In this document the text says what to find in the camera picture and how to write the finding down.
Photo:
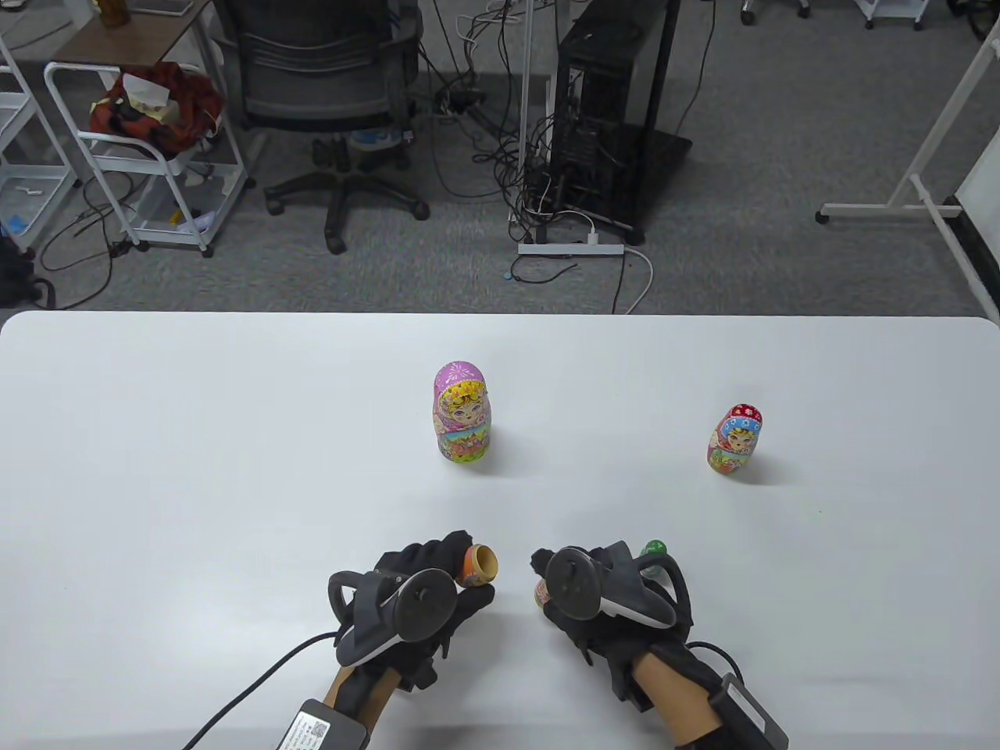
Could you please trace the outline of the person's right hand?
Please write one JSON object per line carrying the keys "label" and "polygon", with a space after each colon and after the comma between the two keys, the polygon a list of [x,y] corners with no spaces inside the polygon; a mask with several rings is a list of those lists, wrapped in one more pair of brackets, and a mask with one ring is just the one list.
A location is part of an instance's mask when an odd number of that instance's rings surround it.
{"label": "person's right hand", "polygon": [[683,647],[694,625],[686,581],[665,552],[634,557],[624,541],[585,550],[539,548],[530,567],[548,594],[545,617],[592,665],[595,655],[609,669],[612,693],[644,713],[652,700],[634,667],[654,647]]}

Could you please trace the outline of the person's left hand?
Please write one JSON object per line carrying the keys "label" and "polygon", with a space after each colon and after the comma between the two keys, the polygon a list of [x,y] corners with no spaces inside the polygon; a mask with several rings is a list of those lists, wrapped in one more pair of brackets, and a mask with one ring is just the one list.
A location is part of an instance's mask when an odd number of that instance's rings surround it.
{"label": "person's left hand", "polygon": [[424,690],[437,681],[436,662],[448,658],[458,629],[494,601],[495,556],[483,573],[470,567],[483,550],[457,530],[386,552],[365,573],[330,576],[328,599],[339,625],[337,702]]}

